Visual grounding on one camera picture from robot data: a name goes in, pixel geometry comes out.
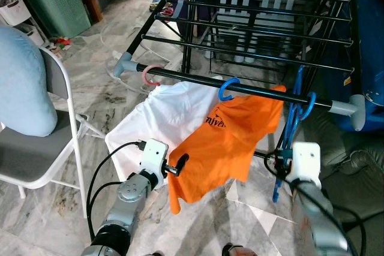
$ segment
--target blue clothes hanger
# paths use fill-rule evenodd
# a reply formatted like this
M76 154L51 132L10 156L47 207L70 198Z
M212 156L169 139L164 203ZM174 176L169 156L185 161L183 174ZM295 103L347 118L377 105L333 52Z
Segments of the blue clothes hanger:
M231 79L225 81L224 84L221 85L221 87L218 91L218 98L220 99L220 101L228 101L228 100L233 99L233 97L231 95L224 97L224 90L226 90L228 85L231 85L232 83L240 83L240 80L237 79L236 77L234 77L234 78L231 78Z

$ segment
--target orange t-shirt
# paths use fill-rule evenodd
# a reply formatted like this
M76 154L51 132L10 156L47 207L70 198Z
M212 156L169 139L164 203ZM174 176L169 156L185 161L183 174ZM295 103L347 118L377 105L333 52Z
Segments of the orange t-shirt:
M286 88L274 90L285 92ZM256 144L276 130L282 108L282 101L258 96L216 105L202 126L169 156L172 166L183 154L190 157L179 177L169 174L172 213L180 212L178 198L194 203L230 178L245 182Z

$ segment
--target light blue cushion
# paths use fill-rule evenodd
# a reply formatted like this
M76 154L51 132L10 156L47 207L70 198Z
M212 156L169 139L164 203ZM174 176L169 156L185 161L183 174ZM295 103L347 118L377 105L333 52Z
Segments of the light blue cushion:
M57 123L38 47L23 32L8 26L0 26L0 122L40 137L49 135Z

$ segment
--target gray sofa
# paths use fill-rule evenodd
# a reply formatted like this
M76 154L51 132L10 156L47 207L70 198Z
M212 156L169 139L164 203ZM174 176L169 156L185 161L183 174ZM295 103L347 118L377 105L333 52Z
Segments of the gray sofa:
M312 91L325 99L321 73ZM321 148L320 180L330 201L354 210L367 231L367 256L384 255L384 134L340 130L331 113L314 109L302 123L305 140ZM353 215L335 210L357 251L361 232Z

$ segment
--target green laundry basket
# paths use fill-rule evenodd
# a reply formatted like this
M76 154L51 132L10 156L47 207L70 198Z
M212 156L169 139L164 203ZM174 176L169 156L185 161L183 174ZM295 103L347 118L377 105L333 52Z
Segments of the green laundry basket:
M72 38L91 27L82 0L26 0L51 36Z

